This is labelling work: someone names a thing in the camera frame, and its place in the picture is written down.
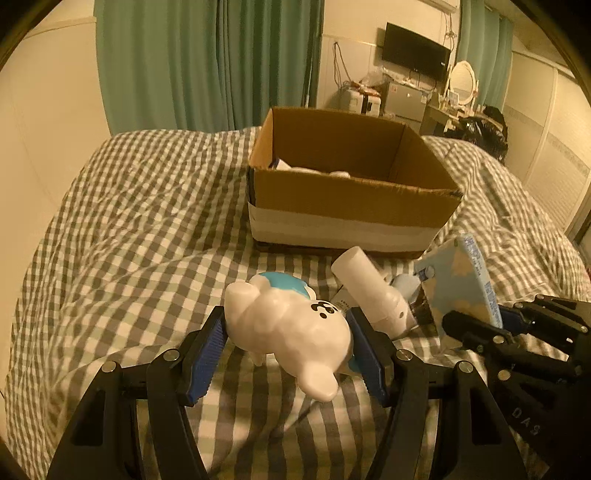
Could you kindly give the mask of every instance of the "bed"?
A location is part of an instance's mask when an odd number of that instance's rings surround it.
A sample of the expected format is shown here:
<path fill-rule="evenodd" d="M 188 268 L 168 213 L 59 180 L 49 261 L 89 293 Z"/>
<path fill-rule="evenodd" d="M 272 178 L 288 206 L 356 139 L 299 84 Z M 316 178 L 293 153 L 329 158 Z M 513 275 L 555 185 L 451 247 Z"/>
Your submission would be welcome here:
<path fill-rule="evenodd" d="M 120 134 L 73 182 L 27 271 L 12 334 L 8 444 L 31 480 L 45 478 L 70 415 L 107 359 L 127 367 L 177 346 L 232 281 L 286 271 L 320 298 L 335 294 L 333 258 L 255 248 L 245 172 L 257 131 Z M 535 293 L 591 300 L 578 253 L 505 167 L 466 142 L 425 142 L 464 192 L 431 248 L 474 234 L 501 303 Z M 409 261 L 378 263 L 390 277 L 412 271 Z M 525 343 L 560 357 L 538 340 Z M 433 327 L 397 345 L 432 363 L 469 359 L 486 375 L 471 352 L 440 353 Z M 187 410 L 212 478 L 364 478 L 387 412 L 362 380 L 339 383 L 331 403 L 311 401 L 272 356 L 256 368 L 229 342 L 207 396 Z M 157 478 L 142 402 L 138 413 L 146 472 Z M 428 476 L 436 415 L 432 404 L 417 478 Z M 543 466 L 519 444 L 535 476 Z"/>

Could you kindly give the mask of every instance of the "blue gripper pad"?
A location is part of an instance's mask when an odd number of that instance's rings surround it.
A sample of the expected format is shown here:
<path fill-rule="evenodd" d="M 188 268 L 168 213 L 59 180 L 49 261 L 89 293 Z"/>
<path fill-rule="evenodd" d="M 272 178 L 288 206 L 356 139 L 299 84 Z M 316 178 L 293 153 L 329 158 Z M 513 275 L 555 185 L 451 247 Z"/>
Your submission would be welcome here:
<path fill-rule="evenodd" d="M 369 394 L 376 398 L 383 407 L 391 403 L 389 388 L 386 384 L 385 370 L 392 363 L 390 356 L 359 307 L 347 311 L 345 315 L 353 336 L 353 355 L 363 376 Z"/>
<path fill-rule="evenodd" d="M 183 359 L 181 379 L 177 389 L 179 400 L 183 405 L 192 407 L 205 396 L 227 339 L 223 307 L 216 306 Z"/>

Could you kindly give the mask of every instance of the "cardboard box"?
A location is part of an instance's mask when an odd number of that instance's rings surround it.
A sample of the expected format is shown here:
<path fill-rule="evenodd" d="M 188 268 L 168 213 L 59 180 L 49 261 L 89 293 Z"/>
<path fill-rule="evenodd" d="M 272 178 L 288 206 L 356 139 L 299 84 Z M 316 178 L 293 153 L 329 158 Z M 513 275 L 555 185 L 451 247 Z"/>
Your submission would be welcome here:
<path fill-rule="evenodd" d="M 322 175 L 274 170 L 277 159 Z M 330 176 L 348 171 L 352 178 Z M 258 242 L 418 258 L 462 194 L 409 127 L 383 118 L 272 108 L 248 168 Z"/>

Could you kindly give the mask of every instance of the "television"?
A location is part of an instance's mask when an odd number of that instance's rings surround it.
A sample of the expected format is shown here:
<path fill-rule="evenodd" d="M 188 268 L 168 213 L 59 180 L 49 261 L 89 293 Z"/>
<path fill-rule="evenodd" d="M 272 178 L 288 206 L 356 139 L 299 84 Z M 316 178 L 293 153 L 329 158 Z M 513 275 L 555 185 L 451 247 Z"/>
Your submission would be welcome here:
<path fill-rule="evenodd" d="M 433 40 L 389 23 L 382 60 L 402 65 L 438 82 L 444 81 L 451 51 Z"/>

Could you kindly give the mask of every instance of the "white plastic animal toy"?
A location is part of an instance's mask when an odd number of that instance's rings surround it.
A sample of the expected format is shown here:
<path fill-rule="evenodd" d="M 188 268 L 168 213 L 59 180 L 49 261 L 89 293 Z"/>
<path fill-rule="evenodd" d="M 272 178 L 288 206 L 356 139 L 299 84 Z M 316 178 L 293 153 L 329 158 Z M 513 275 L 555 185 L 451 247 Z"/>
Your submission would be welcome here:
<path fill-rule="evenodd" d="M 352 350 L 347 321 L 299 278 L 278 272 L 255 275 L 226 288 L 228 336 L 255 365 L 274 353 L 279 365 L 297 378 L 307 395 L 330 401 L 339 384 L 335 372 Z"/>

